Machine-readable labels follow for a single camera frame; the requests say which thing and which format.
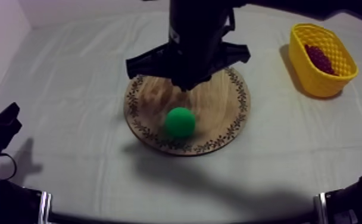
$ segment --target plastic basket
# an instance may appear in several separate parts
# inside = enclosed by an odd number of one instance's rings
[[[320,71],[309,59],[305,45],[318,46],[330,59],[335,75]],[[314,24],[296,24],[291,31],[289,59],[302,87],[316,97],[331,97],[340,92],[358,73],[356,63],[339,38]]]

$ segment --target red fruit in basket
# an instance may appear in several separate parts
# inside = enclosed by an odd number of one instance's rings
[[[327,74],[333,74],[337,76],[334,69],[332,69],[330,59],[327,58],[327,56],[318,46],[309,46],[305,44],[305,50],[314,66]]]

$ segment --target floral border pattern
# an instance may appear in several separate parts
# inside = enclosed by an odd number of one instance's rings
[[[177,141],[173,139],[160,139],[157,133],[153,133],[150,128],[144,126],[141,121],[138,120],[138,99],[137,94],[139,92],[139,88],[143,84],[143,79],[145,76],[138,76],[133,82],[130,91],[126,95],[126,104],[128,106],[127,114],[130,115],[133,119],[130,125],[134,127],[134,129],[138,130],[142,136],[154,142],[155,145],[159,146],[162,151],[169,152],[169,150],[179,150],[179,154],[181,153],[194,153],[204,154],[214,151],[218,148],[221,148],[228,144],[230,141],[236,138],[238,131],[242,128],[243,122],[246,120],[245,113],[248,112],[248,94],[245,92],[244,81],[239,80],[239,76],[234,72],[233,69],[226,68],[226,74],[230,77],[231,83],[236,86],[236,91],[238,93],[238,102],[239,102],[239,113],[236,116],[235,120],[231,123],[231,125],[227,128],[227,132],[225,135],[219,135],[216,139],[211,139],[207,141],[203,145],[192,146],[191,144],[187,144],[183,141]]]

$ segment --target round wooden board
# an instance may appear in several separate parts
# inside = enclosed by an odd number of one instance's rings
[[[243,77],[227,68],[187,92],[181,92],[169,79],[137,76],[127,88],[124,115],[142,142],[165,153],[200,155],[234,140],[245,126],[250,106]],[[175,107],[186,107],[196,117],[190,138],[172,139],[164,131],[166,115]]]

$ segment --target white tablecloth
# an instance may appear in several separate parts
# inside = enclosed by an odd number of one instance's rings
[[[312,197],[362,173],[362,21],[327,21],[264,8],[236,12],[225,41],[247,44],[237,63],[251,93],[244,131],[194,158],[145,148],[123,117],[124,61],[167,41],[168,14],[145,13],[36,29],[0,86],[0,111],[15,101],[23,124],[7,153],[19,185],[51,192],[53,210],[141,222],[226,222],[294,214]],[[300,93],[290,77],[293,24],[333,30],[360,69],[337,98]],[[0,175],[11,165],[0,159]]]

